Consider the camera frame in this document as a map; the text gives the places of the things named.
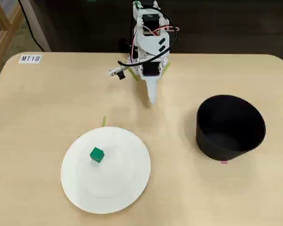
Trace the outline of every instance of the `label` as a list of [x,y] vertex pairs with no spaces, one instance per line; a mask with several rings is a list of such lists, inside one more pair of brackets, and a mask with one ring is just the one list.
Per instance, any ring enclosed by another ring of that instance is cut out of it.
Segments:
[[41,59],[42,55],[22,55],[19,64],[39,64]]

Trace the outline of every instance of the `wooden table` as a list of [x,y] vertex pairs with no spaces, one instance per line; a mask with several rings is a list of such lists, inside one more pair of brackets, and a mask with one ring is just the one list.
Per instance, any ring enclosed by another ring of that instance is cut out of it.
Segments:
[[[268,55],[172,55],[150,106],[144,81],[107,76],[121,54],[43,53],[0,75],[0,226],[283,226],[283,61]],[[251,102],[266,121],[256,150],[221,164],[195,144],[208,97]],[[130,207],[109,215],[76,208],[60,166],[81,134],[107,125],[138,135],[151,177]]]

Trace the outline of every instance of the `dark background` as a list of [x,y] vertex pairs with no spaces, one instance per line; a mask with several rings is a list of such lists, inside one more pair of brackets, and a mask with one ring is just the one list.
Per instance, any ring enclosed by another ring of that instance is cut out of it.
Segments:
[[[131,0],[30,0],[52,51],[118,52]],[[173,53],[263,53],[283,59],[283,1],[158,0],[180,27]]]

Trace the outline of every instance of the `floor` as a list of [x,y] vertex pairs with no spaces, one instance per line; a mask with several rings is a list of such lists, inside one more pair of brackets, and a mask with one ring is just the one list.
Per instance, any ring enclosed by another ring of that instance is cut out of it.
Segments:
[[0,64],[0,72],[9,58],[21,52],[41,52],[40,48],[35,44],[30,35],[26,21],[23,21],[16,31],[16,35]]

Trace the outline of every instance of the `wire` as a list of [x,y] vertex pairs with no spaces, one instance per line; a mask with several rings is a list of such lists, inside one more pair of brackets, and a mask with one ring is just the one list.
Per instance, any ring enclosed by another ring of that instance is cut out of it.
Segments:
[[31,36],[32,36],[32,38],[33,38],[33,40],[34,40],[34,42],[35,42],[35,43],[37,44],[37,46],[42,50],[42,52],[45,52],[44,49],[42,48],[42,46],[41,46],[41,45],[37,42],[37,40],[34,38],[32,28],[30,27],[30,24],[29,24],[27,15],[26,15],[26,13],[25,13],[25,11],[24,11],[24,8],[23,8],[23,5],[22,5],[21,1],[18,0],[18,2],[19,2],[19,5],[20,5],[20,7],[21,7],[21,9],[22,9],[22,11],[23,11],[25,20],[26,20],[27,25],[28,25],[29,32],[30,32],[30,34],[31,34]]
[[146,28],[151,34],[153,34],[154,36],[157,36],[157,34],[155,34],[153,31],[150,30],[150,28],[146,27],[146,26],[141,26],[143,28]]
[[[146,26],[143,26],[143,25],[140,26],[140,27],[146,28],[151,34],[153,34],[154,36],[158,36],[158,34],[156,34],[153,31],[151,31],[150,28],[148,28]],[[134,43],[135,43],[135,38],[136,38],[137,30],[138,30],[138,28],[136,28],[136,32],[134,33],[134,38],[133,38],[132,45],[131,45],[131,55],[130,55],[131,63],[133,63],[132,59],[133,59]]]
[[160,29],[162,29],[162,28],[173,28],[173,26],[170,26],[170,25],[164,25],[164,26],[161,26],[161,27],[159,27],[159,28],[157,28],[157,29],[155,29],[153,32],[157,32],[158,30],[160,30]]
[[152,57],[151,59],[149,60],[146,60],[146,61],[143,61],[143,62],[139,62],[139,63],[136,63],[136,64],[124,64],[122,63],[121,61],[118,61],[118,64],[121,65],[121,66],[124,66],[124,67],[136,67],[136,66],[140,66],[140,65],[143,65],[143,64],[146,64],[146,63],[149,63],[149,62],[152,62],[153,60],[156,60],[157,58],[161,57],[162,55],[164,55],[165,53],[167,53],[173,46],[174,44],[177,42],[177,29],[176,29],[176,26],[174,25],[173,21],[171,20],[171,18],[166,14],[164,13],[163,11],[161,11],[161,9],[159,8],[154,8],[154,7],[143,7],[143,9],[153,9],[155,11],[158,11],[160,12],[164,17],[166,17],[171,26],[173,27],[174,31],[175,31],[175,39],[173,41],[173,43],[167,48],[165,49],[163,52],[161,52],[160,54]]
[[132,47],[131,47],[131,55],[130,55],[130,60],[131,60],[131,63],[133,63],[133,62],[132,62],[132,59],[133,59],[134,42],[135,42],[135,37],[136,37],[136,34],[137,34],[137,30],[136,30],[136,32],[135,32],[135,34],[134,34],[134,38],[133,38],[133,41],[132,41]]

